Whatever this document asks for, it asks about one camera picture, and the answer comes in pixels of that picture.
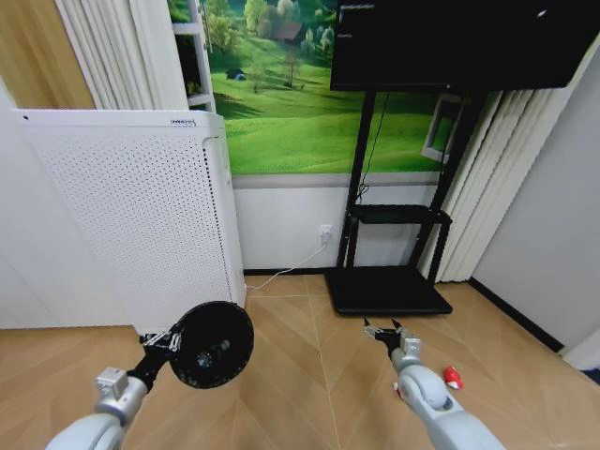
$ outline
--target television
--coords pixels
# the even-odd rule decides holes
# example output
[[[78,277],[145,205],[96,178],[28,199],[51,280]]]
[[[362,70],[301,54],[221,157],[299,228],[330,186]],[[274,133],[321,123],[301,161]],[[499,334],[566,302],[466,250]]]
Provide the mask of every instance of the television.
[[[566,86],[599,17],[582,0],[339,0],[331,89]]]

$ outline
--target landscape mural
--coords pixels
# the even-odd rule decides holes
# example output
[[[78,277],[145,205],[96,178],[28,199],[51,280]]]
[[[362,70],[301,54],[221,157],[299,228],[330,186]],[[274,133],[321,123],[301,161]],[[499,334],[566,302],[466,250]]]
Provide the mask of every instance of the landscape mural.
[[[186,0],[168,1],[174,22],[189,20]],[[211,78],[217,112],[226,121],[232,172],[349,172],[363,95],[329,90],[336,1],[206,0],[204,7]],[[178,46],[184,72],[194,70],[184,64],[182,42]],[[400,46],[389,57],[401,59]],[[188,82],[190,76],[187,90],[194,94],[201,88]],[[436,99],[390,96],[372,172],[439,169],[437,161],[421,155]],[[371,140],[384,100],[380,93]]]

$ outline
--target red object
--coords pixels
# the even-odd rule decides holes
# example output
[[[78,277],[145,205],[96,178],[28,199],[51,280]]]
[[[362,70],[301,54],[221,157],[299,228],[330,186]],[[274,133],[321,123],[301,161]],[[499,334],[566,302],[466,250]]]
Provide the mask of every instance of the red object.
[[[443,380],[446,382],[446,384],[454,389],[462,389],[465,386],[465,383],[460,378],[458,371],[452,366],[448,366],[443,371]]]

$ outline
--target tv stand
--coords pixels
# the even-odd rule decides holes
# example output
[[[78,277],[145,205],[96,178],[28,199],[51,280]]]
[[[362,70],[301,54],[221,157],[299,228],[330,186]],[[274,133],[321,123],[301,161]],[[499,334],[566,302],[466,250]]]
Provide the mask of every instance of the tv stand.
[[[442,210],[458,164],[484,108],[488,92],[472,92],[458,118],[454,140],[440,183],[429,206],[422,204],[356,204],[368,134],[377,91],[365,92],[356,139],[346,212],[337,253],[337,266],[325,273],[335,310],[342,315],[398,316],[413,314],[449,314],[452,307],[434,288],[443,248],[452,219]],[[396,266],[354,267],[359,223],[419,224],[420,230],[408,264]],[[427,278],[417,264],[433,227],[440,226]]]

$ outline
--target floor tile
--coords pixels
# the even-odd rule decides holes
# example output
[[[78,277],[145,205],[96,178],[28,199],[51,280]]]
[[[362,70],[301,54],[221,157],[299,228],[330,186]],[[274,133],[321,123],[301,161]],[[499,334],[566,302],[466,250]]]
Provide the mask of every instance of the floor tile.
[[[248,286],[256,288],[262,286],[267,281],[270,275],[254,275],[245,277]],[[248,297],[259,296],[283,296],[283,295],[307,295],[307,284],[304,281],[304,276],[294,275],[279,275],[275,277],[269,284],[261,289],[248,289]]]
[[[422,339],[424,364],[460,372],[465,388],[452,394],[467,411],[509,450],[600,448],[600,386],[469,285],[438,290],[452,314],[399,320]],[[384,346],[365,336],[361,318],[334,312],[323,277],[278,277],[248,294],[247,311],[255,342],[242,374],[195,390],[165,367],[125,449],[432,448],[392,389]],[[102,369],[131,368],[142,354],[127,327],[0,331],[0,448],[43,448],[92,411]]]

